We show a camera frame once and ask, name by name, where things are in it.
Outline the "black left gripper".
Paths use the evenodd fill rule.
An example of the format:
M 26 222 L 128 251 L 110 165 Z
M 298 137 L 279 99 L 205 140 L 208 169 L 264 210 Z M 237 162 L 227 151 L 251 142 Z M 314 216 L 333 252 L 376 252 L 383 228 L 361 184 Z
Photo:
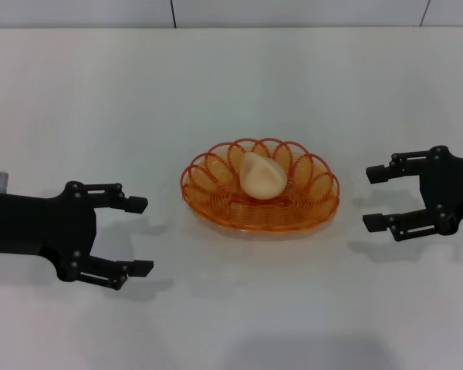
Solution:
M 130 277 L 145 278 L 154 262 L 89 256 L 96 236 L 93 207 L 142 214 L 147 205 L 147 198 L 127 197 L 120 183 L 71 181 L 50 198 L 0 193 L 0 254 L 43 257 L 61 281 L 77 280 L 118 291 Z

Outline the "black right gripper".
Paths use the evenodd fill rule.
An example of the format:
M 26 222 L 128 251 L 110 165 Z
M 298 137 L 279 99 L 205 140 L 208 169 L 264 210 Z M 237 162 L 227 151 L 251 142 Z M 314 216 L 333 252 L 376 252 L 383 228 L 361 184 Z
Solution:
M 446 146 L 430 150 L 394 153 L 387 166 L 366 169 L 370 183 L 385 183 L 401 177 L 418 177 L 427 210 L 403 214 L 363 215 L 370 233 L 389 230 L 395 241 L 433 234 L 452 235 L 463 220 L 463 158 Z

